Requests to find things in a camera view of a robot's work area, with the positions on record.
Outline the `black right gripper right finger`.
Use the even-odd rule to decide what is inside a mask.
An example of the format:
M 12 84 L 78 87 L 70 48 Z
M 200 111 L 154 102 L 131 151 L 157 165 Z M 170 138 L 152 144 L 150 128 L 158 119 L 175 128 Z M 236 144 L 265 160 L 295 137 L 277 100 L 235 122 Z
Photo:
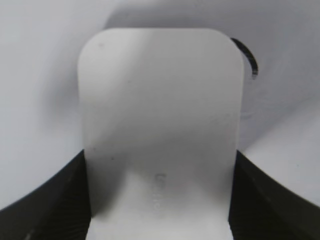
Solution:
M 318 240 L 320 208 L 236 154 L 228 215 L 235 240 Z

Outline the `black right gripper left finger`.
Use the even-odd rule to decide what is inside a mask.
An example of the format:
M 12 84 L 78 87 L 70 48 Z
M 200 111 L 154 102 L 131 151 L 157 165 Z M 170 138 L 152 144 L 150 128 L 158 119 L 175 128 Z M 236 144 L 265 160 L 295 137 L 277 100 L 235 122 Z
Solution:
M 91 222 L 84 152 L 51 179 L 0 211 L 2 240 L 84 240 Z

